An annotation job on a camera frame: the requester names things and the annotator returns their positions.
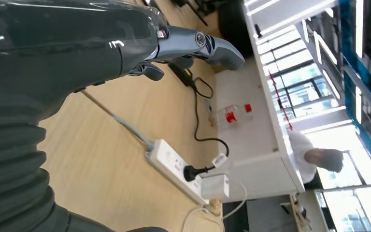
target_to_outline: red bottle cap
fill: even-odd
[[[249,113],[249,112],[252,111],[252,108],[251,108],[251,105],[250,105],[250,104],[245,104],[244,107],[245,107],[245,111],[246,111],[247,113]]]

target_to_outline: person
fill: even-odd
[[[340,172],[343,167],[343,154],[336,149],[315,148],[311,141],[298,131],[289,131],[289,141],[304,184],[313,180],[316,168]]]

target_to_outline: robotic arm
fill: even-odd
[[[228,42],[167,26],[154,8],[114,0],[0,0],[0,231],[108,232],[54,202],[39,121],[65,98],[123,75],[164,73],[151,62],[199,58],[229,69]],[[159,232],[158,228],[135,230]]]

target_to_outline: white power strip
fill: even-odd
[[[153,151],[148,154],[148,160],[195,202],[201,205],[209,203],[208,200],[201,197],[202,178],[197,176],[191,182],[184,179],[184,167],[188,164],[165,140],[155,141]]]

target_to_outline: white cable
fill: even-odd
[[[227,215],[223,216],[222,218],[220,218],[220,222],[214,220],[214,219],[210,219],[210,218],[206,218],[204,217],[204,219],[210,221],[210,222],[214,222],[215,224],[219,225],[222,229],[223,232],[225,232],[225,226],[224,226],[224,219],[228,218],[229,216],[233,215],[235,212],[237,212],[244,204],[245,202],[247,201],[247,198],[248,198],[248,193],[247,193],[247,189],[245,188],[245,186],[240,182],[240,185],[242,186],[242,188],[244,189],[244,192],[245,192],[245,196],[244,196],[244,200],[234,209],[232,210],[231,212],[229,212]],[[184,218],[184,221],[183,221],[183,225],[181,227],[181,232],[185,232],[184,231],[184,228],[186,227],[186,224],[187,224],[187,221],[188,221],[188,218],[190,217],[191,214],[193,214],[194,212],[197,212],[197,211],[208,211],[207,209],[205,208],[202,208],[202,207],[198,207],[198,208],[195,208],[195,209],[192,209],[190,210],[187,215],[185,216]]]
[[[129,130],[131,133],[137,136],[141,141],[143,141],[147,146],[147,151],[152,151],[154,148],[153,142],[148,140],[138,129],[136,129],[134,126],[130,125],[128,122],[126,122],[121,117],[113,114],[109,109],[107,109],[104,105],[102,105],[98,100],[96,100],[92,95],[90,95],[85,90],[82,91],[82,93],[89,98],[94,104],[96,104],[98,107],[100,107],[102,110],[104,110],[108,115],[110,115],[114,120],[116,120],[118,123],[123,125],[127,130]]]
[[[244,204],[245,202],[247,201],[247,189],[245,188],[245,186],[240,182],[240,185],[242,186],[242,188],[244,189],[244,192],[245,192],[245,197],[244,197],[244,200],[241,202],[241,204],[239,204],[237,206],[237,208],[235,208],[234,210],[232,210],[231,212],[229,212],[227,215],[223,216],[223,220],[228,218],[229,216],[233,215],[235,212],[237,212]]]
[[[185,218],[184,218],[183,224],[182,224],[182,226],[181,226],[181,232],[185,232],[186,224],[187,224],[187,221],[188,221],[188,219],[190,218],[190,216],[191,216],[193,213],[195,213],[195,212],[197,212],[197,211],[200,211],[200,210],[201,210],[201,211],[204,211],[204,212],[208,212],[207,209],[202,208],[202,207],[198,207],[198,208],[195,208],[195,209],[190,210],[190,211],[187,213],[187,215],[185,216]],[[218,222],[218,221],[216,221],[216,220],[214,220],[214,219],[210,219],[210,218],[206,218],[206,217],[203,217],[203,218],[204,218],[205,220],[207,220],[207,221],[210,221],[210,222],[213,222],[213,223],[217,224],[218,226],[221,227],[221,229],[222,229],[223,232],[225,231],[225,229],[224,229],[224,223],[223,223],[222,220],[221,220],[221,222]]]

